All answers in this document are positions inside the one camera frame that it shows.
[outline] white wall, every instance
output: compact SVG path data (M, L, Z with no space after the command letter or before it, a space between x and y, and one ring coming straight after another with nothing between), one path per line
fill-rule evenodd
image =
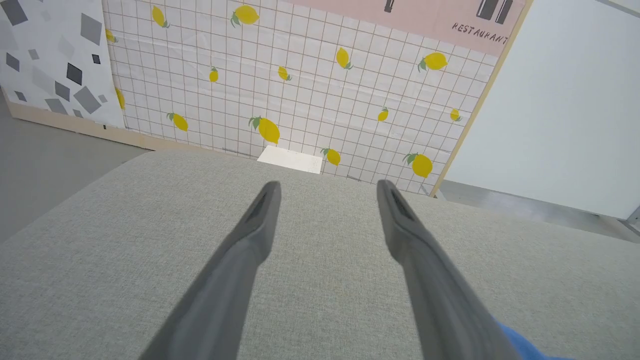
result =
M446 180L627 218L640 205L640 19L534 0Z

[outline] black icon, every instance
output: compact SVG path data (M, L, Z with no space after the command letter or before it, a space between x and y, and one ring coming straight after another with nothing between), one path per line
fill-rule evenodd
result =
M509 9L511 9L511 4L513 4L513 0L502 0L502 6L500 6L498 16L495 19L498 24L504 24ZM482 0L476 16L484 20L491 20L496 6L498 6L498 0Z
M390 13L391 12L391 8L394 7L394 2L396 0L387 0L387 4L385 5L385 11Z

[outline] pink sign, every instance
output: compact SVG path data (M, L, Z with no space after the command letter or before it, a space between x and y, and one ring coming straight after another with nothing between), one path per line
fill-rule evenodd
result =
M287 0L500 56L524 0Z

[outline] gray floor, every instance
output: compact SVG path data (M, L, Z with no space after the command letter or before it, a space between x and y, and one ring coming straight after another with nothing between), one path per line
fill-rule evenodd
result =
M0 96L0 243L100 176L144 152L137 147L13 119ZM440 189L448 201L633 241L602 218L575 209L448 181Z
M146 150L16 120L0 94L0 243Z

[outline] wooden baseboard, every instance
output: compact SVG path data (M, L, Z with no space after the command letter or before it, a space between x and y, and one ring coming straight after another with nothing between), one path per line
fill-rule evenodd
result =
M49 110L38 109L23 104L17 104L15 102L9 101L9 98L7 97L4 89L3 95L7 107L9 107L9 113L11 113L11 116L15 117L16 119L35 122L37 124L51 127L57 127L58 129L73 131L75 133L94 136L96 138L107 139L114 142L125 143L127 145L137 146L141 147L142 149L148 150L188 149L211 151L187 143L180 143L173 140L155 138L153 136L136 133L132 130L105 126L88 119L54 113Z

